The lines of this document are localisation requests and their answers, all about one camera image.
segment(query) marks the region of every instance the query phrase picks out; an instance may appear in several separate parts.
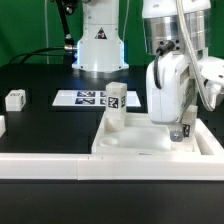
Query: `black tabletop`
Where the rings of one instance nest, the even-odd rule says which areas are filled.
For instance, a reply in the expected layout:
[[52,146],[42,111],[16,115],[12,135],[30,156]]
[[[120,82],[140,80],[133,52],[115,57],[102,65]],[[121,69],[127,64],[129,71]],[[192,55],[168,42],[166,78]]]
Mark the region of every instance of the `black tabletop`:
[[[145,112],[145,70],[132,67],[111,79],[86,78],[63,65],[7,65],[0,69],[0,115],[7,132],[0,138],[0,152],[91,153],[104,107],[52,106],[58,90],[105,90],[112,81],[127,83],[136,91]],[[6,112],[5,97],[24,89],[27,103],[22,112]]]
[[[62,65],[0,68],[0,115],[7,132],[1,152],[90,153],[103,108],[52,107],[59,89],[104,90],[112,80],[79,77]],[[115,78],[137,91],[146,112],[145,69]],[[11,89],[25,89],[22,112],[6,112]],[[215,112],[222,121],[222,109]],[[199,116],[222,133],[199,102]],[[222,224],[224,183],[209,181],[0,180],[1,224]]]

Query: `white block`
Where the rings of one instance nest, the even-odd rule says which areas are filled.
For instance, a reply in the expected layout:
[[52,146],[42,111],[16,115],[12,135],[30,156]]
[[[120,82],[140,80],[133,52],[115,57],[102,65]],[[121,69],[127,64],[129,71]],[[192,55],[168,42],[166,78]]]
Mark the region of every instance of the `white block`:
[[25,90],[12,90],[5,98],[6,111],[21,111],[26,104]]
[[127,84],[111,82],[106,86],[106,95],[107,128],[111,131],[122,130],[126,114]]
[[4,116],[0,116],[0,138],[5,132],[5,118]]

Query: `warning label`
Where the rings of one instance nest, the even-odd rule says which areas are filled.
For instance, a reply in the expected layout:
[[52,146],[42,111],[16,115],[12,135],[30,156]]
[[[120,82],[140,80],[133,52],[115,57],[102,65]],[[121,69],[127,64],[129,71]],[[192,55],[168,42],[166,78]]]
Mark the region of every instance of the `warning label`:
[[102,27],[100,28],[99,32],[97,33],[95,39],[104,39],[104,40],[107,39],[107,36],[104,33],[104,30]]

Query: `black cable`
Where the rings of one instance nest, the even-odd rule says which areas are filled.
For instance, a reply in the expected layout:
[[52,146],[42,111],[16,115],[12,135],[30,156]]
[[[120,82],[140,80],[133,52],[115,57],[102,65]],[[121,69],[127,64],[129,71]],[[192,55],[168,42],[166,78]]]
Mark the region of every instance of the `black cable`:
[[159,75],[158,75],[158,63],[159,63],[160,54],[161,54],[160,51],[158,51],[156,53],[156,57],[155,57],[155,60],[154,60],[154,66],[153,66],[154,82],[155,82],[155,85],[158,89],[162,89],[160,81],[159,81]]
[[48,48],[43,48],[43,49],[39,49],[39,50],[33,51],[31,53],[26,54],[26,56],[20,61],[20,64],[23,64],[30,57],[32,57],[32,54],[43,53],[43,52],[48,52],[48,51],[57,51],[57,50],[64,50],[64,47],[48,47]]
[[158,75],[159,57],[172,51],[174,47],[175,47],[175,44],[172,41],[168,41],[166,44],[159,46],[156,50],[156,57],[155,57],[154,66],[153,66],[153,75],[154,75],[155,86],[158,89],[162,89],[160,81],[159,81],[159,75]]
[[12,58],[10,61],[9,61],[9,64],[12,64],[12,62],[14,61],[14,60],[16,60],[17,58],[19,58],[19,57],[23,57],[23,56],[30,56],[30,57],[32,57],[32,56],[55,56],[55,57],[62,57],[63,56],[63,54],[42,54],[42,53],[24,53],[24,54],[19,54],[19,55],[17,55],[17,56],[15,56],[14,58]]
[[65,35],[65,44],[74,45],[74,40],[71,37],[71,33],[70,33],[68,22],[67,22],[67,19],[66,19],[66,16],[65,16],[62,1],[61,0],[55,0],[55,1],[57,3],[58,12],[59,12],[59,15],[60,15],[62,28],[63,28],[64,35]]

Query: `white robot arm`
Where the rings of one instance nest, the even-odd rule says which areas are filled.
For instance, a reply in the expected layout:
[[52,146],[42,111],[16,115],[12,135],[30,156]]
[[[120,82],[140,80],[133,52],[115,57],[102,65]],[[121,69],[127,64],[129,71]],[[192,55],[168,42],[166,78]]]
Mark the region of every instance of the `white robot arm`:
[[[217,104],[216,96],[223,93],[224,62],[207,55],[210,7],[209,0],[184,0],[183,5],[182,0],[144,0],[146,49],[157,55],[146,81],[153,123],[178,126],[197,91],[210,111]],[[162,55],[159,48],[170,43],[172,49]]]
[[73,68],[111,73],[128,68],[124,44],[118,36],[119,0],[83,0],[83,36]]

